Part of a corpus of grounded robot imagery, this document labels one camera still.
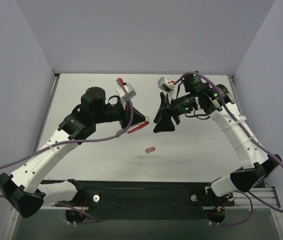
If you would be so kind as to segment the metal chain keyring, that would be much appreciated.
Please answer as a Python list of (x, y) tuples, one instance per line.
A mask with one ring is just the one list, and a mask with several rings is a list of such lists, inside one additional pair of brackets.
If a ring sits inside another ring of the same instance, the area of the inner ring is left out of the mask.
[(141, 125), (144, 125), (146, 123), (149, 123), (149, 117), (146, 116), (146, 117), (142, 117), (142, 118), (136, 118), (132, 121), (132, 124), (131, 124), (131, 127), (138, 127), (138, 126), (141, 126)]

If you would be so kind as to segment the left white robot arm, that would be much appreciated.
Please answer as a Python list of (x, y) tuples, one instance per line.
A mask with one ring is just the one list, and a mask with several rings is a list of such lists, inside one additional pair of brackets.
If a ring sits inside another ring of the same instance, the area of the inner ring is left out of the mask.
[(78, 206), (84, 201), (82, 187), (72, 180), (43, 185), (42, 180), (68, 153), (79, 147), (96, 131), (97, 124), (119, 122), (119, 137), (130, 126), (146, 121), (131, 99), (136, 95), (128, 83), (119, 86), (115, 104), (106, 103), (101, 87), (90, 87), (80, 98), (80, 104), (67, 115), (48, 141), (21, 167), (10, 174), (0, 174), (0, 190), (23, 218), (33, 216), (43, 205), (68, 201)]

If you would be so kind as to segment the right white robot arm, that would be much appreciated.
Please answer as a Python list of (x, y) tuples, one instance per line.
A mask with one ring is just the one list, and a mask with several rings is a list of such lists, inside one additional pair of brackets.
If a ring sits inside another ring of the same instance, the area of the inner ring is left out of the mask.
[(225, 134), (235, 150), (241, 167), (229, 175), (220, 177), (205, 187), (208, 198), (221, 198), (235, 191), (247, 193), (267, 178), (278, 163), (254, 143), (257, 138), (247, 127), (246, 117), (241, 115), (233, 95), (223, 84), (215, 88), (202, 82), (196, 74), (188, 74), (182, 84), (186, 95), (173, 99), (175, 83), (161, 77), (157, 85), (161, 89), (160, 105), (154, 118), (154, 133), (173, 132), (180, 124), (180, 116), (202, 110)]

